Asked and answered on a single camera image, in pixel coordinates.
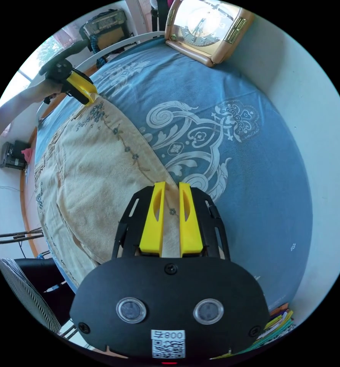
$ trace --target blue bedsheet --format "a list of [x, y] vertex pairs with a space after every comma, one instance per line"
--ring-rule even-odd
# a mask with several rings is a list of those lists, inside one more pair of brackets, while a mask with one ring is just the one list
[[[92, 80], [176, 182], [211, 195], [232, 260], [259, 281], [269, 308], [291, 301], [309, 254], [312, 204], [299, 150], [271, 102], [227, 62], [207, 68], [163, 39], [124, 52]], [[78, 105], [66, 98], [39, 127], [36, 161]]]

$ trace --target screw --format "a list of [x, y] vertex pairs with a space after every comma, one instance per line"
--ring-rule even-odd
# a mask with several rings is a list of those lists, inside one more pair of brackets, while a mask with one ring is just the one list
[[90, 333], [90, 328], [88, 327], [88, 325], [86, 325], [83, 322], [80, 322], [78, 324], [78, 328], [80, 329], [80, 331], [82, 331], [84, 334], [89, 334]]
[[260, 326], [254, 326], [253, 328], [250, 329], [249, 336], [254, 338], [260, 332], [261, 332], [261, 327]]
[[165, 265], [165, 273], [169, 275], [174, 275], [178, 271], [178, 268], [175, 264], [167, 264]]

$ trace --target pink cloth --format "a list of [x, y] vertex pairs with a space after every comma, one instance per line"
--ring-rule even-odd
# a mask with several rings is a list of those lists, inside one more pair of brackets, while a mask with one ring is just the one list
[[31, 148], [27, 148], [25, 150], [21, 150], [21, 153], [24, 155], [25, 161], [27, 163], [30, 163], [30, 160], [31, 160], [31, 157], [32, 157], [32, 149]]

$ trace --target window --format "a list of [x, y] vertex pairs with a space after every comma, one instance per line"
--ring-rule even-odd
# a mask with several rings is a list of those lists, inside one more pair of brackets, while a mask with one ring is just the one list
[[29, 86], [30, 82], [31, 81], [29, 79], [25, 78], [22, 74], [17, 72], [2, 94], [2, 97], [0, 99], [0, 107], [11, 98], [13, 98], [16, 94], [26, 89]]
[[63, 47], [53, 36], [43, 42], [22, 64], [18, 72], [11, 79], [0, 99], [0, 107], [15, 95], [26, 89], [37, 76], [40, 68], [48, 62]]
[[63, 50], [63, 47], [55, 40], [53, 36], [43, 42], [22, 64], [22, 71], [28, 78], [34, 79], [41, 67], [47, 63], [55, 54]]

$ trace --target alarm clock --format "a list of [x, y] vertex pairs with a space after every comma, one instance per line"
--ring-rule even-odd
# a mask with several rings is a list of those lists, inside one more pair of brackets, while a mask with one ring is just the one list
[[219, 0], [175, 0], [167, 17], [166, 44], [208, 67], [231, 56], [253, 13]]

